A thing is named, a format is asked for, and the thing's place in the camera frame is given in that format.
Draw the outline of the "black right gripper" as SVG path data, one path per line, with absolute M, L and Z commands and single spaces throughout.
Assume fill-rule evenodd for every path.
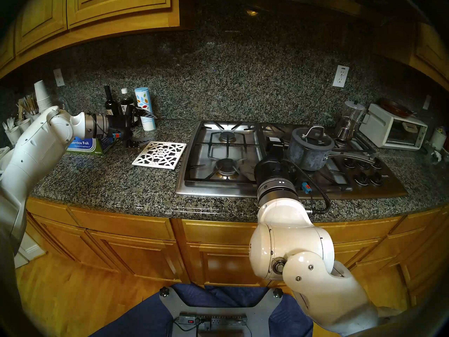
M 272 178 L 283 178 L 295 184 L 295 166 L 287 159 L 270 155 L 259 161 L 254 168 L 257 188 Z

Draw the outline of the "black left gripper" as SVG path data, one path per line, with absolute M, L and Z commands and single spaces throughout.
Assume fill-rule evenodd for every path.
M 137 123 L 135 116 L 157 118 L 151 111 L 134 105 L 128 105 L 123 113 L 121 106 L 118 105 L 113 115 L 107 115 L 108 136 L 121 138 L 125 148 L 145 148 L 154 137 L 133 136 L 132 129 Z

